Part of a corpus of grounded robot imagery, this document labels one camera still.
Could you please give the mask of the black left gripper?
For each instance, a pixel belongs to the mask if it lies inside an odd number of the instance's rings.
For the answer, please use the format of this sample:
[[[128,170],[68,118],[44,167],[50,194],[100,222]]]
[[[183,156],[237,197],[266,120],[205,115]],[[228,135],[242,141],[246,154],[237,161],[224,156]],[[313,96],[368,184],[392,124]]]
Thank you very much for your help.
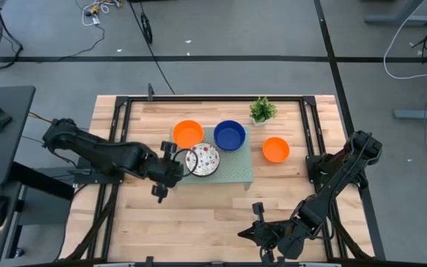
[[[146,177],[156,183],[151,194],[157,197],[158,203],[167,197],[169,188],[174,188],[178,182],[191,175],[183,162],[171,159],[171,155],[177,151],[176,143],[162,141],[161,150],[164,152],[162,158],[149,154],[145,163]]]

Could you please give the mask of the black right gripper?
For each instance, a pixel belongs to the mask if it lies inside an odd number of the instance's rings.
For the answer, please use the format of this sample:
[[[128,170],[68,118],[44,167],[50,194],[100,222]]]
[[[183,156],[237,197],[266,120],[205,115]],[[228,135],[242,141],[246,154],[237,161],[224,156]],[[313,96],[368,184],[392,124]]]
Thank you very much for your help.
[[[253,213],[257,215],[257,220],[253,226],[238,233],[238,236],[250,240],[259,245],[259,256],[263,264],[277,264],[274,261],[273,250],[279,245],[286,234],[286,228],[291,226],[291,220],[280,220],[266,222],[264,219],[264,208],[262,202],[255,202],[252,205]],[[283,257],[288,259],[288,252],[282,251]]]

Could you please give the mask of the floral print bowl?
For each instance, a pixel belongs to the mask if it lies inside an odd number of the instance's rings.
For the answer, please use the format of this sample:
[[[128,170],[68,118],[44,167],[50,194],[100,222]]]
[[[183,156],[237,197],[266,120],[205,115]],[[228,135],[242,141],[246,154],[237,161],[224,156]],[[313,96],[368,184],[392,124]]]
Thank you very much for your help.
[[[208,177],[219,167],[220,155],[211,144],[198,143],[185,155],[185,165],[197,177]]]

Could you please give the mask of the orange plastic bowl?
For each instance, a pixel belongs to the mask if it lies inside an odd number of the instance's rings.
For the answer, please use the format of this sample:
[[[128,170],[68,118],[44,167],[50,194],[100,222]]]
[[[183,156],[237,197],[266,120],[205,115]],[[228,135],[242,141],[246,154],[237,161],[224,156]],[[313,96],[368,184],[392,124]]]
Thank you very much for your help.
[[[284,139],[273,136],[263,142],[262,153],[268,161],[280,163],[289,157],[290,148]]]
[[[172,130],[172,139],[180,148],[190,148],[201,143],[203,138],[203,127],[194,120],[178,122]]]

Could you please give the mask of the blue plastic bowl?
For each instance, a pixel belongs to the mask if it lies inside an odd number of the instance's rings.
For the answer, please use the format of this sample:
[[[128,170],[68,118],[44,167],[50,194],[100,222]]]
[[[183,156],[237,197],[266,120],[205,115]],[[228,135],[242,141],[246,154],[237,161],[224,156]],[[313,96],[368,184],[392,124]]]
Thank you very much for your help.
[[[243,146],[246,131],[238,122],[225,120],[214,128],[213,137],[216,145],[222,150],[236,151]]]

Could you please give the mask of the green perforated metal shelf riser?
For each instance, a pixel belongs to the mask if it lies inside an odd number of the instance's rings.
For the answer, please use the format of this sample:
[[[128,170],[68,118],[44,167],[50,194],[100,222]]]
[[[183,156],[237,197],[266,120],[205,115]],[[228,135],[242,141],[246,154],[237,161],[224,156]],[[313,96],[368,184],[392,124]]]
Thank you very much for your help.
[[[177,185],[187,184],[243,184],[247,191],[254,181],[251,159],[250,129],[245,126],[245,141],[236,151],[224,151],[214,141],[214,128],[204,128],[203,142],[210,144],[219,152],[219,167],[207,177],[197,177],[193,174],[183,178]]]

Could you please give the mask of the small potted green plant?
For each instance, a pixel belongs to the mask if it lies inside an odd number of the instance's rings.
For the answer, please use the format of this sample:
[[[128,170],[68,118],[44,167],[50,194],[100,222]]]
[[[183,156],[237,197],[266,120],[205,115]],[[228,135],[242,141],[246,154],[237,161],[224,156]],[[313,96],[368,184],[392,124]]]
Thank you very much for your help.
[[[255,126],[263,126],[277,116],[277,107],[269,101],[267,96],[259,96],[249,105],[250,118]]]

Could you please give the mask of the dark grey desk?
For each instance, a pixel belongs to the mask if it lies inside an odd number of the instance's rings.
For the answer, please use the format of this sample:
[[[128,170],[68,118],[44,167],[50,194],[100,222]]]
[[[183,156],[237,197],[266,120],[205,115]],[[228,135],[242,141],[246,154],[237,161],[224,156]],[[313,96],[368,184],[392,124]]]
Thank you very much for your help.
[[[35,91],[27,85],[0,87],[0,108],[13,118],[0,133],[0,196],[9,198],[7,216],[0,228],[0,262],[23,185],[63,200],[71,200],[74,192],[72,186],[14,161]]]

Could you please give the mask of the grey desk foot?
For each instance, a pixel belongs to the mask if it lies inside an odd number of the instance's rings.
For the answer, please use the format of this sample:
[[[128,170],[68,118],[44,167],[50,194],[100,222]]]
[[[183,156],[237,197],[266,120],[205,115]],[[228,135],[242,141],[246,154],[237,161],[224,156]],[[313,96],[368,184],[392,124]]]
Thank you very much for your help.
[[[427,27],[427,16],[415,15],[424,1],[425,0],[407,0],[401,11],[388,15],[367,15],[364,22],[368,24]]]
[[[395,119],[427,120],[427,110],[395,110],[393,115]]]

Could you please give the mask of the black aluminium frame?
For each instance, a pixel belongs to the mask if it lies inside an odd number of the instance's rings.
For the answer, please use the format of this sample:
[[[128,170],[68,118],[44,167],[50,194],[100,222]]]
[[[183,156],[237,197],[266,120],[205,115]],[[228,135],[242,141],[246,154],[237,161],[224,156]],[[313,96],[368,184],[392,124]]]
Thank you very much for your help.
[[[316,108],[306,111],[284,96],[273,102],[277,116],[262,127],[250,118],[250,101],[238,96],[162,96],[152,102],[133,103],[128,140],[143,142],[154,150],[184,119],[207,127],[229,119],[246,125],[254,181],[247,191],[243,184],[178,185],[158,203],[151,194],[150,180],[126,177],[116,201],[108,260],[140,263],[153,256],[156,265],[260,264],[255,243],[238,236],[255,220],[252,205],[262,202],[268,221],[289,218],[298,203],[314,192],[305,164],[307,141],[314,145],[321,142],[334,154],[346,139],[333,96],[318,96]],[[321,127],[320,141],[303,130],[304,120],[315,125],[313,115],[318,116]],[[263,142],[273,136],[289,145],[290,155],[284,162],[270,162],[262,153]]]

